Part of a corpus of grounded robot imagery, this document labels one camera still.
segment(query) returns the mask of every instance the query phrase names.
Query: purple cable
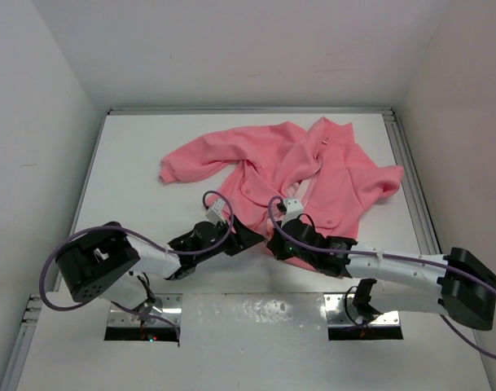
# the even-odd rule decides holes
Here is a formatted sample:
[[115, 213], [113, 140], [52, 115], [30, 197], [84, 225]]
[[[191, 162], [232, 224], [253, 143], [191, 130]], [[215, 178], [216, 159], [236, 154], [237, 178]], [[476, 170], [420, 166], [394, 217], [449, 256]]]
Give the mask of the purple cable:
[[[289, 240], [291, 243], [296, 244], [297, 246], [300, 246], [300, 247], [305, 248], [307, 250], [315, 251], [316, 253], [354, 254], [354, 255], [364, 255], [364, 256], [369, 256], [369, 257], [377, 257], [378, 256], [378, 253], [376, 253], [374, 251], [352, 251], [352, 250], [336, 250], [336, 249], [332, 249], [332, 248], [320, 248], [320, 247], [310, 246], [308, 244], [302, 243], [300, 240], [296, 240], [295, 238], [293, 238], [292, 236], [290, 236], [288, 233], [286, 233], [279, 226], [279, 224], [277, 223], [276, 219], [274, 218], [272, 207], [273, 207], [273, 203], [276, 200], [280, 200], [280, 202], [283, 203], [283, 197], [280, 196], [280, 195], [276, 195], [273, 198], [271, 198], [270, 202], [268, 203], [268, 214], [270, 215], [270, 220], [273, 223], [273, 226], [274, 226], [275, 230], [277, 230], [279, 232], [279, 234], [281, 234], [285, 239]], [[471, 274], [469, 274], [469, 273], [467, 273], [465, 271], [462, 271], [460, 269], [457, 269], [457, 268], [455, 268], [453, 266], [442, 265], [441, 263], [437, 263], [437, 262], [434, 262], [434, 261], [426, 261], [426, 260], [422, 260], [422, 259], [418, 259], [418, 258], [414, 258], [414, 257], [405, 257], [405, 256], [402, 256], [402, 255], [393, 255], [393, 254], [387, 254], [387, 253], [384, 253], [382, 255], [382, 257], [383, 258], [388, 258], [388, 259], [394, 259], [394, 260], [397, 260], [397, 261], [414, 262], [414, 263], [419, 263], [419, 264], [422, 264], [422, 265], [430, 265], [430, 266], [434, 266], [434, 267], [439, 267], [440, 269], [446, 269], [446, 270], [451, 271], [451, 272], [453, 272], [453, 273], [455, 273], [457, 275], [462, 275], [466, 279], [469, 279], [472, 282], [481, 285], [484, 289], [486, 289], [487, 291], [489, 291], [490, 293], [492, 293], [493, 295], [496, 296], [496, 289], [492, 288], [491, 286], [489, 286], [484, 281], [481, 281], [475, 275], [471, 275]], [[485, 356], [490, 357], [490, 358], [493, 358], [493, 359], [496, 360], [496, 354], [490, 353], [488, 350], [485, 350], [485, 349], [481, 348], [479, 345], [474, 344], [465, 335], [463, 335], [445, 316], [441, 316], [441, 318], [445, 321], [445, 323], [447, 324], [447, 326], [449, 326], [450, 329], [453, 332], [455, 332], [468, 345], [470, 345], [472, 348], [474, 348], [478, 352], [484, 354]]]
[[[39, 295], [40, 295], [40, 298], [43, 301], [43, 304], [45, 304], [47, 307], [49, 307], [50, 309], [52, 309], [54, 311], [62, 311], [62, 312], [64, 312], [64, 311], [77, 310], [78, 308], [81, 308], [82, 306], [87, 305], [88, 303], [91, 302], [91, 300], [90, 300], [90, 301], [85, 301], [84, 303], [80, 303], [80, 304], [76, 304], [76, 305], [71, 305], [69, 307], [60, 307], [60, 306], [55, 305], [54, 303], [52, 303], [46, 297], [46, 289], [45, 289], [46, 273], [49, 270], [50, 265], [52, 264], [52, 262], [57, 258], [57, 256], [61, 253], [61, 251], [63, 251], [64, 247], [67, 244], [69, 244], [70, 242], [72, 242], [75, 239], [80, 238], [81, 236], [83, 236], [85, 234], [88, 234], [89, 232], [96, 232], [96, 231], [118, 231], [118, 232], [124, 232], [124, 233], [126, 233], [128, 235], [131, 235], [131, 236], [135, 237], [136, 239], [140, 239], [143, 242], [150, 244], [153, 248], [156, 248], [156, 249], [158, 249], [158, 250], [160, 250], [160, 251], [162, 251], [164, 253], [170, 253], [170, 254], [175, 254], [175, 255], [200, 255], [200, 254], [203, 254], [203, 253], [207, 253], [208, 251], [214, 250], [215, 248], [217, 248], [218, 246], [220, 246], [222, 243], [224, 243], [224, 241], [230, 235], [231, 229], [233, 228], [234, 215], [233, 215], [233, 207], [231, 206], [230, 201], [225, 196], [223, 196], [221, 193], [219, 193], [218, 191], [213, 191], [213, 190], [206, 191], [204, 193], [204, 195], [203, 195], [203, 203], [204, 203], [204, 201], [206, 199], [206, 196], [208, 196], [209, 194], [215, 194], [215, 195], [219, 196], [220, 198], [222, 198], [224, 200], [224, 202], [226, 203], [226, 205], [227, 205], [227, 207], [229, 209], [229, 212], [230, 212], [230, 224], [228, 225], [228, 229], [226, 230], [226, 233], [224, 234], [224, 236], [222, 236], [222, 238], [220, 240], [218, 240], [216, 243], [214, 243], [210, 247], [204, 248], [202, 250], [197, 250], [197, 251], [175, 251], [175, 250], [164, 248], [164, 247], [160, 246], [159, 244], [157, 244], [156, 242], [154, 242], [153, 240], [148, 239], [146, 236], [141, 235], [138, 232], [132, 231], [132, 230], [130, 230], [128, 228], [124, 228], [123, 226], [92, 226], [91, 228], [86, 228], [84, 230], [81, 230], [81, 231], [76, 232], [75, 234], [70, 235], [67, 239], [65, 239], [63, 242], [61, 242], [52, 251], [52, 253], [50, 253], [50, 255], [48, 256], [48, 258], [46, 259], [45, 264], [43, 265], [43, 268], [42, 268], [42, 272], [41, 272], [41, 274], [39, 276]], [[113, 304], [119, 306], [119, 308], [121, 308], [125, 312], [128, 312], [129, 314], [134, 314], [134, 315], [140, 316], [142, 318], [147, 317], [147, 318], [161, 320], [161, 321], [169, 324], [170, 326], [172, 326], [174, 328], [177, 336], [179, 336], [178, 327], [175, 324], [171, 323], [167, 319], [161, 318], [160, 316], [156, 316], [156, 315], [140, 314], [139, 312], [136, 313], [135, 311], [132, 311], [130, 309], [126, 309], [125, 307], [122, 307], [121, 305], [118, 305], [117, 303], [113, 303]]]

